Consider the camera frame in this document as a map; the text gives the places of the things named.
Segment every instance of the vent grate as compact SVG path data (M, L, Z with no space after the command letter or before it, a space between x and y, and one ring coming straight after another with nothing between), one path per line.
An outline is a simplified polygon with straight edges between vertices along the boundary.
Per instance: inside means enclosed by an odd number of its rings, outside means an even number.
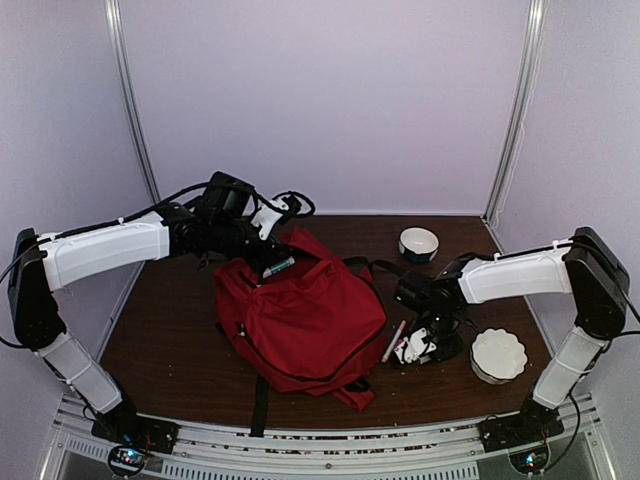
M104 445L94 443L91 440L74 437L69 440L67 450L96 460L106 460L109 453L107 447Z
M208 467L180 465L172 461L164 462L162 477L171 480L289 480L293 478L290 475L231 474ZM305 475L300 475L295 478L303 479L304 477ZM341 478L356 478L356 476L345 475ZM418 474L391 474L386 477L357 475L357 478L358 480L479 480L480 477L475 463L467 463L452 467L428 469L428 472Z

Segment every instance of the red backpack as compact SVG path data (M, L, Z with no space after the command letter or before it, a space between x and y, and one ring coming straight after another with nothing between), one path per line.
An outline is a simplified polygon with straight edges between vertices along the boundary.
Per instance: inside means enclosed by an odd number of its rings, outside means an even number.
M373 399L362 377L386 346L387 315L370 270L352 273L304 229L281 241L296 263L261 285L239 258L214 272L222 328L277 391L332 393L361 411Z

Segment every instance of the white bowl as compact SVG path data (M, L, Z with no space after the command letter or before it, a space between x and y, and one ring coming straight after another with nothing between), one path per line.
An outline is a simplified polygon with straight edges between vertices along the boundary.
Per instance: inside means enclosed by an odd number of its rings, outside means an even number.
M471 368L481 380L492 385L510 382L527 364L524 345L512 333L489 328L471 345Z
M433 260L439 246L440 242L436 234L420 227L403 230L398 242L398 249L407 260L422 264Z

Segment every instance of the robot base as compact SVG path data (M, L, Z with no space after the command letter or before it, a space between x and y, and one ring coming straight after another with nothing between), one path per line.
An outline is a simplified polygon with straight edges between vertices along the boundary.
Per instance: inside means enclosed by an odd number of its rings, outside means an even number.
M484 451L488 453L560 435L564 432L564 426L557 415L542 424L534 418L517 413L508 417L484 420L478 424L478 432Z
M149 433L149 450L158 453L170 454L173 452L173 446L178 438L178 425L166 420L158 420L156 418L136 417L139 422L141 431ZM91 434L94 437L104 438L110 442L122 443L122 439L115 437L107 430L102 423L96 421L91 428ZM147 438L141 437L131 442L131 446L145 452L147 450Z

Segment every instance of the marker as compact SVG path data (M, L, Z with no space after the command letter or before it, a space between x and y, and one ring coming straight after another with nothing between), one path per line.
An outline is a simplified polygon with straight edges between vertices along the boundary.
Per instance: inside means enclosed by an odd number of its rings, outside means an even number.
M407 325L407 321L403 320L402 322L400 322L400 325L398 325L398 329L396 330L395 335L393 336L393 339L391 340L391 343L389 344L389 346L387 347L387 350L384 352L384 355L382 356L382 363L387 363L387 360L389 360L389 356L391 355L391 352L393 352L393 349L396 346L396 343L398 343L398 339L400 338L400 335L402 335L402 331L404 330L404 327L406 327Z
M262 278L267 278L267 277L270 277L271 275L275 275L276 273L281 272L285 268L289 268L294 263L296 263L296 261L293 259L293 257L289 257L280 263L276 263L272 267L265 268L264 273L262 274Z

